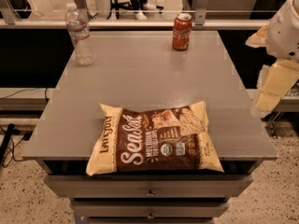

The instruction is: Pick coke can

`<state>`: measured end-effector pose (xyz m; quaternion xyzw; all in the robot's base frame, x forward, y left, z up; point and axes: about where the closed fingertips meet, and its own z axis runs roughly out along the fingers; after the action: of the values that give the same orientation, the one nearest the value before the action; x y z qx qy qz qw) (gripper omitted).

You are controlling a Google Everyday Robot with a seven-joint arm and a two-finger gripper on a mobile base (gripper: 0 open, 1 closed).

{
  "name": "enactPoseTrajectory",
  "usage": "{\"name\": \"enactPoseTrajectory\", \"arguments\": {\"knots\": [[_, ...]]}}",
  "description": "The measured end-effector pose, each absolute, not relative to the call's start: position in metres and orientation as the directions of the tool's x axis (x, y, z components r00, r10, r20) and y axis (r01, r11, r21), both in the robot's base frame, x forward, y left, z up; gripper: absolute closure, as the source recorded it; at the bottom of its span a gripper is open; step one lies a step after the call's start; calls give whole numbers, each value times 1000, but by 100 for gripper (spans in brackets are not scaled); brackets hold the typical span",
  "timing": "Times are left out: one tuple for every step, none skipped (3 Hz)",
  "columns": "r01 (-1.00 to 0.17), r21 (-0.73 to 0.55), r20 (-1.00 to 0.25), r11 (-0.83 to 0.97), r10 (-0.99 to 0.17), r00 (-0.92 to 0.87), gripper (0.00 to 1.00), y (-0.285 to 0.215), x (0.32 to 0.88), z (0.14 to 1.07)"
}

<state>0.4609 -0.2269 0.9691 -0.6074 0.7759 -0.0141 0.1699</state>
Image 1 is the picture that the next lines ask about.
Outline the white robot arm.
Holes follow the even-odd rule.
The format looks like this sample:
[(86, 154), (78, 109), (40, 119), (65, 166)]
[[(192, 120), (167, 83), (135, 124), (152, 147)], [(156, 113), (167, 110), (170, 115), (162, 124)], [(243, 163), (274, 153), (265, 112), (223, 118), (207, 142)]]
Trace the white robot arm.
[(265, 47), (276, 58), (272, 65), (262, 67), (252, 99), (251, 114), (264, 118), (299, 80), (299, 0), (287, 0), (246, 45)]

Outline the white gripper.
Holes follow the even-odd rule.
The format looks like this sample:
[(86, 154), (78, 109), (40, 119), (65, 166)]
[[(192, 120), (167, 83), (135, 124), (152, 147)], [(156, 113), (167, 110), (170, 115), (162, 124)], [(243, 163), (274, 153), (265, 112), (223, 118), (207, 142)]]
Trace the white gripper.
[(255, 112), (271, 112), (299, 79), (299, 0), (287, 0), (270, 20), (246, 40), (252, 48), (266, 47), (279, 58), (264, 65), (253, 96)]

